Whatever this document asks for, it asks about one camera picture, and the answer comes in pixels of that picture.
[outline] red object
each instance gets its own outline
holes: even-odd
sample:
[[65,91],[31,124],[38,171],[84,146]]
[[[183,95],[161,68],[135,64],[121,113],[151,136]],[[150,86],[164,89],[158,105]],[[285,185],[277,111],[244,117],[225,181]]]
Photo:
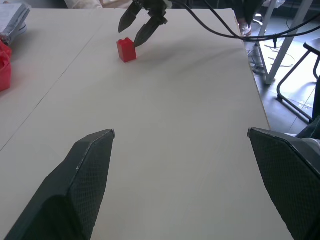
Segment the red object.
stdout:
[[123,40],[117,41],[116,45],[118,46],[119,57],[123,62],[126,63],[137,59],[134,42],[131,41],[128,37]]
[[0,91],[10,88],[11,84],[11,49],[0,40]]

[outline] red lego brick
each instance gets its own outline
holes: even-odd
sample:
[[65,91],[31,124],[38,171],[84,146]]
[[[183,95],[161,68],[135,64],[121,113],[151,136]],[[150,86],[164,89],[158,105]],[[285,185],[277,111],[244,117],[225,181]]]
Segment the red lego brick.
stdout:
[[117,41],[116,45],[118,47],[119,57],[123,62],[126,63],[137,59],[134,42],[131,41],[128,37],[123,40]]

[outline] person's foot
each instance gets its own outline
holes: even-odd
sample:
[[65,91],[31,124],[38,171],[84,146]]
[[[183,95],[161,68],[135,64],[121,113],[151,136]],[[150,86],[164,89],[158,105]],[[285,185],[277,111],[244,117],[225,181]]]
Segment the person's foot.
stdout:
[[251,26],[249,26],[246,22],[239,23],[239,28],[240,28],[241,35],[243,37],[251,36]]

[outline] table surface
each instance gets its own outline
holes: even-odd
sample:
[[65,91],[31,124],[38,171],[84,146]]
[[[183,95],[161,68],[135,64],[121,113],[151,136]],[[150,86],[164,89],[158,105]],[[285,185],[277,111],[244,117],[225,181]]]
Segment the table surface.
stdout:
[[[149,19],[141,12],[118,34],[123,13],[31,11],[12,46],[12,88],[0,95],[0,238],[77,140],[112,128],[93,240],[292,239],[247,138],[269,126],[244,43],[169,10],[123,63],[116,41]],[[239,32],[230,9],[218,13]]]

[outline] paper stack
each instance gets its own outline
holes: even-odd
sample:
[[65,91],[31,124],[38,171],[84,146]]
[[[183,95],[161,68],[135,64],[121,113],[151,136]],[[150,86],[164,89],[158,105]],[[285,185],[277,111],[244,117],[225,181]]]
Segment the paper stack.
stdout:
[[0,4],[0,40],[10,45],[16,36],[27,30],[25,19],[31,7],[25,3]]

